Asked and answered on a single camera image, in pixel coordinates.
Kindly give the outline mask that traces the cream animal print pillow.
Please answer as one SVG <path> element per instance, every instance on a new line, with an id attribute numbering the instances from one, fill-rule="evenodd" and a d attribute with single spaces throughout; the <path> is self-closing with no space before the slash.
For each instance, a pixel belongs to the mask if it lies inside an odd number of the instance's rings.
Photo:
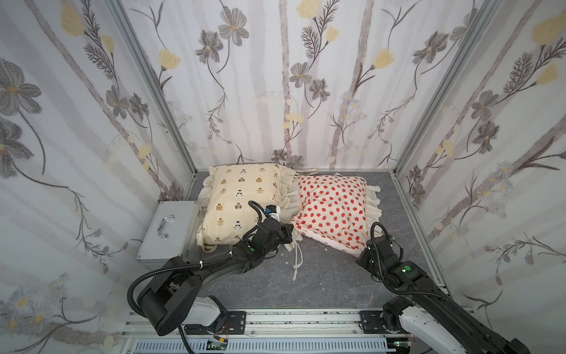
<path id="1" fill-rule="evenodd" d="M 263 208 L 274 205 L 279 220 L 290 223 L 302 209 L 298 177 L 295 170 L 271 163 L 210 166 L 198 196 L 205 214 L 197 245 L 211 252 L 240 241 L 259 222 L 250 201 Z"/>

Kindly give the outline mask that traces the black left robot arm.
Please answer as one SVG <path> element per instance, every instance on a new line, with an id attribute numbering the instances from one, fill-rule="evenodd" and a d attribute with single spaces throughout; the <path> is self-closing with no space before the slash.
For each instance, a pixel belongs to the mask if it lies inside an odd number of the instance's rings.
<path id="1" fill-rule="evenodd" d="M 293 243 L 293 225 L 274 217 L 276 207 L 250 201 L 258 222 L 228 252 L 187 262 L 169 259 L 162 268 L 135 279 L 128 288 L 131 310 L 146 318 L 159 336 L 181 330 L 203 286 L 233 274 L 244 274 Z"/>

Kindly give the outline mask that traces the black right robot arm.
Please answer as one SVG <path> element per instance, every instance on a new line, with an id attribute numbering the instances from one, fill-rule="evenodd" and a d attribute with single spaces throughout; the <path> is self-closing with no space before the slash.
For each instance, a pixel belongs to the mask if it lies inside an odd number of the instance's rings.
<path id="1" fill-rule="evenodd" d="M 529 353 L 519 339 L 506 339 L 477 320 L 447 295 L 424 269 L 402 259 L 404 250 L 380 222 L 357 264 L 395 298 L 383 305 L 381 323 L 390 333 L 405 331 L 437 353 Z"/>

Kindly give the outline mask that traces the strawberry print ruffled pillow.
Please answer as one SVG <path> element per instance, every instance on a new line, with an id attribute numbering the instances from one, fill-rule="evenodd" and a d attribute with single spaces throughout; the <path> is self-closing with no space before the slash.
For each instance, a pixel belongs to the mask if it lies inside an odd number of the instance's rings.
<path id="1" fill-rule="evenodd" d="M 358 257 L 382 215 L 381 188 L 358 176 L 300 176 L 302 208 L 291 219 L 293 242 L 307 237 Z"/>

